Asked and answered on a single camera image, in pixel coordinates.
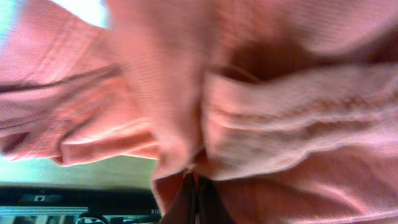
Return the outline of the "red soccer t-shirt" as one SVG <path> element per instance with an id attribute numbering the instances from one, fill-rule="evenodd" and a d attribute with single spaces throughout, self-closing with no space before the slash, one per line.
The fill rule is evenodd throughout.
<path id="1" fill-rule="evenodd" d="M 396 1 L 2 1 L 1 154 L 157 161 L 235 223 L 397 222 Z"/>

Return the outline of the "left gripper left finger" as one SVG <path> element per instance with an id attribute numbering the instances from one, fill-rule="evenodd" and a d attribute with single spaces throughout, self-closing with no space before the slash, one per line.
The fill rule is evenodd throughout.
<path id="1" fill-rule="evenodd" d="M 171 208 L 160 220 L 160 224 L 196 223 L 196 184 L 192 173 L 186 174 L 183 185 Z"/>

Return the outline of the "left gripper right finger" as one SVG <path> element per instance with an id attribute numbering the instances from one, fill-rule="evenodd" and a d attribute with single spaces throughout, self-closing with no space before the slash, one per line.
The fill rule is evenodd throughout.
<path id="1" fill-rule="evenodd" d="M 198 215 L 200 224 L 235 224 L 213 182 L 198 180 Z"/>

